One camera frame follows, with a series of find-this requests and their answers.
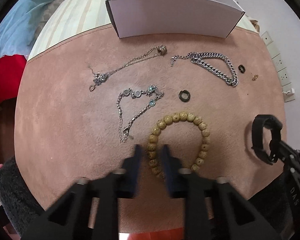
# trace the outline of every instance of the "bracelet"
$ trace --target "bracelet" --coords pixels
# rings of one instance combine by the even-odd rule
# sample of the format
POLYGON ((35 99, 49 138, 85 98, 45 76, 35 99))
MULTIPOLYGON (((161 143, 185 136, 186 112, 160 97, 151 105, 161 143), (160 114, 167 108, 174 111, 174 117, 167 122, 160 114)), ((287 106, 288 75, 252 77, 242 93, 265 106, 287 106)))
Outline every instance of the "bracelet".
POLYGON ((156 125, 152 128, 152 132, 149 135, 149 143, 147 146, 148 157, 150 159, 149 166, 151 167, 151 171, 157 178, 164 178, 164 173, 160 168, 159 162, 157 160, 157 143, 158 143, 158 136, 160 135, 161 131, 164 130, 167 125, 171 125, 174 122, 192 122, 194 125, 197 125, 202 134, 202 145, 201 151, 198 154, 197 159, 195 160, 194 164, 191 165, 192 171, 197 171, 199 166, 201 166, 207 157, 209 143, 210 143, 210 132, 207 129, 207 124, 202 122, 202 118, 199 116, 195 116, 194 114, 187 113, 182 111, 180 113, 174 113, 172 115, 166 115, 163 119, 159 120, 156 125))

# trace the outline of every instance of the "blue bedding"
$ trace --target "blue bedding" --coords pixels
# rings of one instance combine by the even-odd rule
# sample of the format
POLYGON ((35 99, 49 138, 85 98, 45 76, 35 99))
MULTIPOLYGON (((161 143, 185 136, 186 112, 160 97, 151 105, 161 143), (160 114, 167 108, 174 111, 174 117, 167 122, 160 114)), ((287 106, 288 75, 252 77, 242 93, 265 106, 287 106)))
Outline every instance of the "blue bedding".
POLYGON ((45 6, 53 0, 19 0, 0 23, 0 58, 29 55, 45 6))

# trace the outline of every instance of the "silver chain bracelet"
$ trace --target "silver chain bracelet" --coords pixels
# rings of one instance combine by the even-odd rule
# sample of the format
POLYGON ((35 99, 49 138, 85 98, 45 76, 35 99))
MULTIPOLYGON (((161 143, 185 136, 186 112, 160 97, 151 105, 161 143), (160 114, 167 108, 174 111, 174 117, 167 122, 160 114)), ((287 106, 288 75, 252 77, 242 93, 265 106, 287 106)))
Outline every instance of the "silver chain bracelet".
POLYGON ((160 98, 162 98, 164 96, 164 93, 161 92, 160 90, 158 90, 157 86, 151 85, 150 87, 148 87, 147 90, 136 90, 136 91, 132 91, 131 88, 129 89, 125 89, 122 93, 119 94, 118 96, 118 100, 117 100, 117 108, 119 110, 119 141, 120 142, 126 142, 129 136, 129 131, 130 128, 132 127, 133 122, 141 115, 144 114, 145 111, 147 111, 148 109, 150 109, 152 106, 155 106, 156 101, 158 101, 160 98), (122 109, 120 107, 120 101, 123 97, 128 97, 131 96, 132 99, 135 98, 140 98, 142 95, 147 95, 147 96, 152 96, 153 94, 155 94, 155 98, 151 99, 148 103, 148 105, 143 108, 137 115, 135 115, 129 122, 128 126, 125 127, 122 131, 122 123, 123 123, 123 119, 122 119, 122 109))
POLYGON ((180 56, 175 55, 171 58, 171 67, 173 66, 174 62, 177 60, 177 58, 180 59, 190 59, 193 64, 196 64, 208 71, 210 71, 212 74, 216 75, 217 77, 221 78, 223 81, 225 81, 229 86, 235 87, 238 84, 238 78, 237 73, 235 72, 234 67, 232 66, 230 60, 223 54, 220 53, 214 53, 214 52, 190 52, 187 56, 180 56), (223 60, 228 68, 231 71, 232 78, 228 77, 227 75, 223 74, 221 71, 217 70, 210 64, 204 62, 204 59, 207 58, 215 58, 215 59, 221 59, 223 60))
POLYGON ((115 70, 112 70, 112 71, 109 71, 109 72, 106 72, 106 73, 99 73, 99 72, 94 73, 93 69, 90 66, 88 66, 88 68, 91 69, 93 77, 94 77, 93 78, 94 84, 89 87, 89 90, 93 91, 96 86, 100 86, 102 83, 105 83, 111 75, 113 75, 114 73, 122 70, 123 68, 126 68, 126 67, 131 66, 135 63, 139 63, 139 62, 142 62, 142 61, 154 58, 154 57, 164 56, 165 54, 167 54, 166 46, 163 46, 163 45, 157 46, 157 47, 152 48, 151 50, 149 50, 147 53, 143 54, 140 57, 134 57, 132 60, 130 60, 126 64, 124 64, 122 67, 119 67, 115 70), (158 53, 154 54, 153 56, 147 57, 154 50, 157 50, 158 53))

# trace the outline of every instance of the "chunky silver chain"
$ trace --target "chunky silver chain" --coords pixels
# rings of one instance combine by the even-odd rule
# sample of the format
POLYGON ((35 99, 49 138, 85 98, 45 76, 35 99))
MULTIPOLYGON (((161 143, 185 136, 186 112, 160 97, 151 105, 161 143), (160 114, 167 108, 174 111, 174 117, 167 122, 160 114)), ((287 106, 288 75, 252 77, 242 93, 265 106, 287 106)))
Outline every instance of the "chunky silver chain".
POLYGON ((93 91, 96 86, 100 86, 102 83, 105 83, 111 75, 113 75, 114 73, 117 73, 118 71, 122 70, 123 68, 126 68, 133 64, 136 64, 136 63, 139 63, 139 62, 142 62, 142 61, 154 58, 154 57, 164 56, 165 54, 167 54, 166 46, 163 46, 163 45, 157 46, 157 47, 152 48, 151 50, 149 50, 147 53, 143 54, 140 57, 134 57, 132 60, 125 63, 122 67, 119 67, 115 70, 112 70, 112 71, 109 71, 106 73, 99 73, 99 72, 94 73, 93 69, 90 66, 88 66, 88 68, 90 68, 92 71, 93 82, 94 82, 94 84, 89 87, 89 90, 93 91), (149 56, 149 54, 155 50, 157 51, 157 53, 152 56, 149 56))
POLYGON ((164 93, 161 92, 157 86, 151 85, 150 87, 148 87, 147 90, 136 90, 136 91, 132 91, 131 88, 129 89, 125 89, 122 93, 119 94, 118 96, 118 100, 117 100, 117 108, 119 110, 119 127, 118 127, 118 131, 119 131, 119 141, 120 142, 126 142, 129 136, 129 131, 130 128, 132 127, 133 122, 140 117, 141 115, 144 114, 145 111, 147 111, 148 109, 150 109, 151 107, 155 106, 156 101, 158 101, 160 98, 163 98, 164 93), (123 123, 123 119, 122 119, 122 109, 120 107, 120 101, 123 97, 128 97, 131 96, 132 99, 135 98, 139 98, 142 95, 147 95, 147 96, 152 96, 152 94, 155 94, 155 98, 154 99, 150 99, 148 105, 143 108, 137 115, 135 115, 129 122, 129 124, 127 125, 127 127, 125 127, 122 131, 122 123, 123 123))
POLYGON ((235 69, 232 66, 230 60, 223 54, 214 53, 214 52, 201 52, 201 53, 200 52, 190 52, 190 53, 188 53, 187 56, 175 55, 174 57, 171 58, 171 66, 173 66, 174 62, 178 58, 190 59, 193 64, 197 64, 198 66, 210 71, 212 74, 214 74, 217 77, 224 80, 229 86, 235 87, 238 84, 237 73, 235 72, 235 69), (232 77, 229 77, 229 76, 223 74, 218 69, 214 68, 210 64, 203 61, 204 59, 207 59, 207 58, 216 58, 216 59, 223 60, 227 64, 228 68, 230 69, 232 77))

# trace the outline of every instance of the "wooden floor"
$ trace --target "wooden floor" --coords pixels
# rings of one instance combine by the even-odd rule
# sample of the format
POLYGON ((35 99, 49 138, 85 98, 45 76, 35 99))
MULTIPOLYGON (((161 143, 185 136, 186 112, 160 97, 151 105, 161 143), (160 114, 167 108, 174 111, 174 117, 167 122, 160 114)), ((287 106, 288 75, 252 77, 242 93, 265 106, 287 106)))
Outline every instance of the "wooden floor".
POLYGON ((17 98, 0 103, 0 163, 14 156, 14 114, 17 98))

